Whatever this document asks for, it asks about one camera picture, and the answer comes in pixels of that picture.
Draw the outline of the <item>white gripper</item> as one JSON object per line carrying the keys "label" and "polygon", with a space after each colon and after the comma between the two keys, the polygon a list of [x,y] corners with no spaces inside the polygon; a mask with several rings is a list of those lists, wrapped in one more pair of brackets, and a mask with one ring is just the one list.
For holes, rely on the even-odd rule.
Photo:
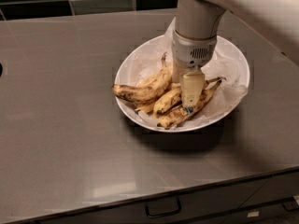
{"label": "white gripper", "polygon": [[173,72],[172,81],[181,86],[181,99],[184,107],[196,106],[204,87],[205,74],[201,70],[189,71],[187,68],[201,68],[213,56],[217,44],[214,35],[209,39],[189,39],[177,31],[172,35]]}

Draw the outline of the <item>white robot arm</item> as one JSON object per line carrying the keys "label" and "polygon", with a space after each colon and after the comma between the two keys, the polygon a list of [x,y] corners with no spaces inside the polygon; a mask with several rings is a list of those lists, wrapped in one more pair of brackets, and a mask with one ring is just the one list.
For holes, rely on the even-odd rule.
{"label": "white robot arm", "polygon": [[299,62],[299,0],[178,0],[172,38],[175,81],[211,60],[226,11]]}

